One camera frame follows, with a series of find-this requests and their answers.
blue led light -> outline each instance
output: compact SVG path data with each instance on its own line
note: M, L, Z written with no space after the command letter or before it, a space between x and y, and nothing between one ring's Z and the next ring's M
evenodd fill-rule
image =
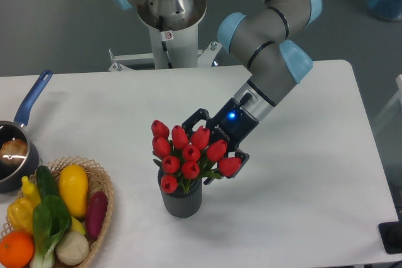
M234 112L230 112L230 113L227 115L227 117L228 117L229 119L234 119L234 118L236 117L236 114L235 114Z

red tulip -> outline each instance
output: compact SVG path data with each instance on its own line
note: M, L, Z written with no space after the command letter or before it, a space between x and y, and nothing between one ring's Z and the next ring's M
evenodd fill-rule
M183 176L187 179L194 179L200 172L200 167L195 161L187 161L182 166Z
M200 159L200 157L200 150L198 150L198 148L192 144L187 145L187 147L183 149L183 158L186 161L197 161Z
M180 160L172 155L166 156L162 160L162 169L164 172L173 174L175 173L180 167Z
M210 131L208 128L200 126L191 137L191 143L200 150L204 150L208 146L209 134Z
M165 193L173 193L177 189L177 179L172 175L164 175L161 179L161 189Z
M168 139L169 137L169 128L162 122L155 119L151 126L152 134L157 137L163 137Z
M211 144L207 149L207 157L210 161L219 161L226 153L227 142L219 139L217 142Z
M182 150L188 145L188 137L184 129L180 126L175 126L171 130L171 139L173 141L173 146L176 149Z
M155 136L152 139L152 148L155 152L155 155L157 155L159 158L164 158L170 154L170 144L163 137Z
M218 162L218 170L222 176L232 176L241 166L241 159L238 157L222 158Z

yellow squash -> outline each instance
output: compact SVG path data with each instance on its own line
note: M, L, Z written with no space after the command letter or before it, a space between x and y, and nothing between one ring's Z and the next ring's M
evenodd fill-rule
M85 235L85 228L82 226L81 222L79 222L76 218L73 216L71 217L71 231L79 232L82 235Z
M33 233L33 209L36 205L27 197L14 201L7 207L7 216L15 231Z
M23 183L21 190L23 191L24 196L27 197L29 200L31 200L34 206L37 206L40 203L40 195L38 188L36 187L35 184L30 182L27 176L23 176L21 180Z
M88 198L88 177L85 169L77 164L62 169L58 190L70 215L77 219L84 218Z

cucumber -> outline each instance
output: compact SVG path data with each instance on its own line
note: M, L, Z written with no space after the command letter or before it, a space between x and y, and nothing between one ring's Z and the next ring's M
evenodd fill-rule
M56 181L47 166L41 165L36 169L36 186L41 200L48 195L60 197Z

gray floor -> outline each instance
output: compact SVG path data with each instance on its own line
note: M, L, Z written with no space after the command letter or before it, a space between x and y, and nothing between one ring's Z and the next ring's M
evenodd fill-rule
M261 0L207 0L199 47L216 40L228 14L252 16L263 8ZM148 31L136 12L122 12L110 0L0 0L0 10L0 77L34 75L46 68L55 73L104 72L110 66L109 48L115 55L151 52ZM322 15L292 40L313 60L352 64L371 123L397 91L402 22L373 17L363 0L323 0ZM225 53L220 59L225 65L237 64ZM402 109L375 139L394 194L402 187Z

